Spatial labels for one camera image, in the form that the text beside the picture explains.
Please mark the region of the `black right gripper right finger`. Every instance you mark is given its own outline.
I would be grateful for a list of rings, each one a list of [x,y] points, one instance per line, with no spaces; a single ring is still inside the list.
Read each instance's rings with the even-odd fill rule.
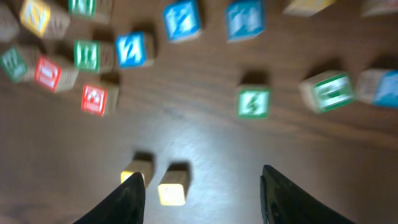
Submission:
[[[260,176],[260,199],[264,224],[354,224],[270,165]]]

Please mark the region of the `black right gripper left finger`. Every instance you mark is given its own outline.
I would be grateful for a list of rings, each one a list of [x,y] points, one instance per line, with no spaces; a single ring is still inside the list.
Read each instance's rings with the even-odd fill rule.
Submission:
[[[74,224],[143,224],[146,189],[134,173]]]

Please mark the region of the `yellow C block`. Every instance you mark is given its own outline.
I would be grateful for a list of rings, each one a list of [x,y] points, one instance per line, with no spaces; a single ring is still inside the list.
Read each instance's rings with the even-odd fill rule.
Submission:
[[[148,188],[154,175],[153,162],[142,159],[132,160],[130,164],[121,172],[121,183],[125,182],[134,173],[140,173],[144,180],[145,188]]]

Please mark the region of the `blue L block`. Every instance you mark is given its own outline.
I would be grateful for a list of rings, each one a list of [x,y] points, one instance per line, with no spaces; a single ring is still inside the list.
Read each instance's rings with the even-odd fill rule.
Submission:
[[[355,90],[358,101],[397,109],[397,70],[365,70],[361,72]]]

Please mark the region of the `green R block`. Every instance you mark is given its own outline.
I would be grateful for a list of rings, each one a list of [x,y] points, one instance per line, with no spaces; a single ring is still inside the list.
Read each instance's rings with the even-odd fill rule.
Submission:
[[[98,40],[76,40],[73,44],[75,68],[102,74],[112,72],[115,49],[112,43]]]

